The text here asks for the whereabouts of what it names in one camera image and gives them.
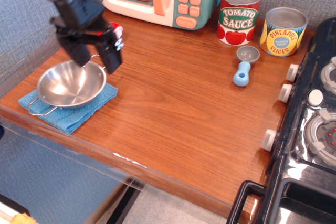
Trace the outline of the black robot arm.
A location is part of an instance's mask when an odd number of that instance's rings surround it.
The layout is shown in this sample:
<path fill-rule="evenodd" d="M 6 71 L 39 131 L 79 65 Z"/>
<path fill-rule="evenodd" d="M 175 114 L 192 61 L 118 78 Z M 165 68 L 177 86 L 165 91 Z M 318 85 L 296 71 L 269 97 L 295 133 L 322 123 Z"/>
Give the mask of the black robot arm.
<path fill-rule="evenodd" d="M 122 64 L 123 41 L 114 27 L 103 18 L 101 0 L 50 0 L 59 15 L 50 22 L 56 27 L 56 37 L 64 50 L 79 66 L 91 58 L 87 45 L 94 45 L 109 74 Z"/>

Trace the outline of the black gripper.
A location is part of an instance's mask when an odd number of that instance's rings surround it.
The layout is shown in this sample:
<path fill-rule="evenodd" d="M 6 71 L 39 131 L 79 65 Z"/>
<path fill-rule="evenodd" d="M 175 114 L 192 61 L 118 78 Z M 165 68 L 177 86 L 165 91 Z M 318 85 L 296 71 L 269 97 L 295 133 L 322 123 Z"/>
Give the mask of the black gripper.
<path fill-rule="evenodd" d="M 59 43 L 72 60 L 84 66 L 91 58 L 86 45 L 96 45 L 107 72 L 113 74 L 122 65 L 124 43 L 121 32 L 103 19 L 102 0 L 50 1 L 59 13 L 50 21 L 56 27 Z"/>

